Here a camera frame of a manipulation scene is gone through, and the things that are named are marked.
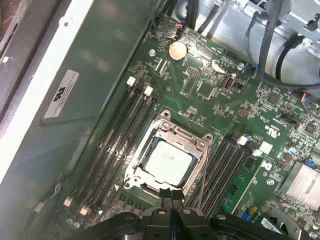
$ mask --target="green circuit board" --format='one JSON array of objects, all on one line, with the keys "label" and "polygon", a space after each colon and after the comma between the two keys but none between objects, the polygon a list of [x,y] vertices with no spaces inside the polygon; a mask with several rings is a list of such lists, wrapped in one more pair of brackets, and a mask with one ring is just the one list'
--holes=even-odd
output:
[{"label": "green circuit board", "polygon": [[[176,22],[167,16],[162,16],[159,20],[161,27],[174,24]],[[64,224],[64,219],[80,207],[75,205],[66,208],[62,202],[77,189],[77,183],[83,176],[118,102],[122,99],[127,80],[134,77],[150,83],[160,93],[141,134],[136,138],[136,144],[151,121],[165,110],[170,111],[174,123],[183,126],[189,132],[197,136],[207,133],[213,135],[209,159],[226,135],[234,132],[249,135],[256,149],[262,151],[262,154],[254,158],[251,169],[239,169],[231,185],[237,186],[240,190],[232,195],[227,190],[219,206],[224,211],[240,217],[243,212],[253,207],[257,207],[256,214],[259,216],[272,204],[288,213],[294,220],[303,218],[306,221],[305,230],[314,232],[313,226],[319,223],[319,216],[298,203],[284,201],[279,188],[295,162],[312,158],[320,166],[319,124],[310,123],[310,116],[303,110],[299,96],[291,90],[262,83],[249,63],[193,30],[186,28],[179,40],[188,49],[185,59],[180,62],[170,60],[168,43],[175,34],[175,29],[156,34],[151,31],[146,33],[78,161],[74,177],[57,207],[57,212],[61,213],[57,224],[62,224],[61,221]],[[235,76],[233,86],[226,89],[226,79],[231,75]],[[314,109],[319,113],[317,105],[314,105]],[[295,147],[295,154],[285,153],[284,149],[288,146]],[[116,195],[124,182],[128,163],[129,160],[112,179],[115,186],[112,196]],[[199,183],[201,177],[202,173],[195,183]],[[119,199],[114,202],[107,217],[124,210],[141,213],[144,209],[160,205],[159,198],[138,187],[120,191]],[[94,224],[94,221],[78,213],[73,213],[73,216],[81,218],[81,222],[84,223],[84,227],[80,229]],[[60,229],[57,224],[53,225],[52,232]],[[54,239],[52,232],[47,239]]]}]

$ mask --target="cpu socket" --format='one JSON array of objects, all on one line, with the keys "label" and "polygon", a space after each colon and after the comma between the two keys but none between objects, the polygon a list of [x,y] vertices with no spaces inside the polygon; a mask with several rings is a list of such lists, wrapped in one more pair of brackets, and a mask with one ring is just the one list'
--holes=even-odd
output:
[{"label": "cpu socket", "polygon": [[171,122],[166,110],[152,121],[125,171],[125,189],[133,186],[158,196],[160,189],[188,193],[206,164],[213,141]]}]

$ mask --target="heatsink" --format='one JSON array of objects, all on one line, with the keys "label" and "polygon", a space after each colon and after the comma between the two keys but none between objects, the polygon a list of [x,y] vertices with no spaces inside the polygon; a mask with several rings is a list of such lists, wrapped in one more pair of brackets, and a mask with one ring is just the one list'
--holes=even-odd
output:
[{"label": "heatsink", "polygon": [[320,207],[320,172],[296,162],[280,191],[293,201],[317,211]]},{"label": "heatsink", "polygon": [[198,137],[171,121],[166,110],[147,129],[126,168],[125,189],[158,196],[160,189],[188,193],[208,160],[213,135]]}]

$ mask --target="motherboard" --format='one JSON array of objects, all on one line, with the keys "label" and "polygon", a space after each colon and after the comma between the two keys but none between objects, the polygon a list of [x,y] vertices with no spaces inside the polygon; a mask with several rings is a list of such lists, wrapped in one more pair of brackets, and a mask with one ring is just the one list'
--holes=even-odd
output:
[{"label": "motherboard", "polygon": [[[177,24],[165,15],[157,22]],[[257,68],[187,27],[150,28],[44,239],[121,212],[141,215],[159,207],[159,190],[168,188],[208,218],[227,212],[296,240],[302,230],[319,239],[319,135],[300,92],[262,83]]]}]

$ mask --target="silver heatsink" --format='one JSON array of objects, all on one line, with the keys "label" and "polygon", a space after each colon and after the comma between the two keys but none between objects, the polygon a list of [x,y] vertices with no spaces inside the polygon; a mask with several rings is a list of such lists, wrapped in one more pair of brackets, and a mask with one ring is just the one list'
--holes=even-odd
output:
[{"label": "silver heatsink", "polygon": [[316,211],[320,207],[320,172],[304,164],[296,165],[294,167],[301,168],[285,195]]}]

